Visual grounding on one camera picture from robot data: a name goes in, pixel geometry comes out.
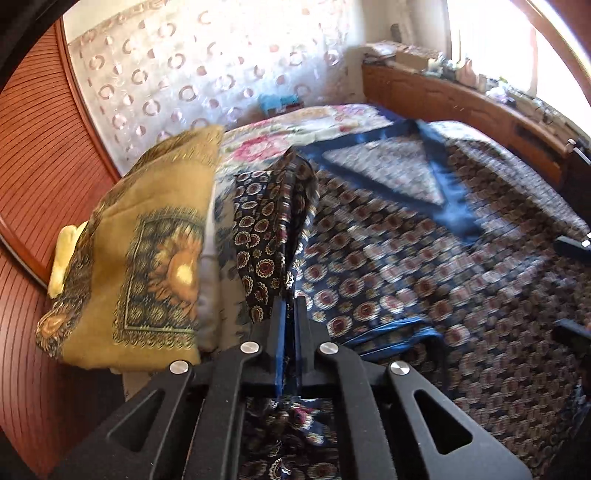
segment white paisley panel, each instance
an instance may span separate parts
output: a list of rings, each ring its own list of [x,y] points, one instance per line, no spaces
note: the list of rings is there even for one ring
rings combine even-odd
[[[346,3],[154,0],[72,41],[83,97],[119,171],[183,130],[261,119],[261,94],[345,101]]]

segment window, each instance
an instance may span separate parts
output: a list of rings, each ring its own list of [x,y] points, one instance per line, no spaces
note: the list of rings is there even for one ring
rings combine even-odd
[[[591,135],[591,106],[579,84],[511,0],[447,0],[447,4],[454,61],[471,58],[477,73],[505,78]],[[568,40],[564,28],[559,31]]]

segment sunflower print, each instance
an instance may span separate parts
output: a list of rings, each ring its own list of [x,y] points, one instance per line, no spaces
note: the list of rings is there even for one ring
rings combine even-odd
[[[37,345],[46,352],[57,352],[64,341],[66,331],[60,327],[67,325],[72,318],[72,313],[62,302],[55,305],[37,324],[35,331]]]
[[[204,220],[169,207],[139,219],[117,302],[113,339],[149,348],[191,348],[197,326]]]

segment yellow sunflower scarf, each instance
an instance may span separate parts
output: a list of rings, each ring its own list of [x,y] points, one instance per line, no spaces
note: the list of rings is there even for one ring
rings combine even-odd
[[[148,150],[99,202],[37,345],[82,368],[154,371],[199,363],[199,257],[221,127]]]

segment metal screw head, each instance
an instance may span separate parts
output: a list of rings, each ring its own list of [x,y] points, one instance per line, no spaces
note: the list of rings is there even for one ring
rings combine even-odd
[[[402,360],[398,360],[397,362],[392,362],[390,364],[390,371],[394,375],[406,375],[410,372],[410,365]]]
[[[320,344],[318,350],[326,355],[334,355],[339,351],[339,345],[333,342],[324,342]]]
[[[169,368],[175,375],[180,375],[189,370],[189,364],[185,360],[176,360],[170,364]]]
[[[243,353],[257,353],[259,348],[260,347],[256,342],[244,342],[240,346],[240,350],[242,350]]]

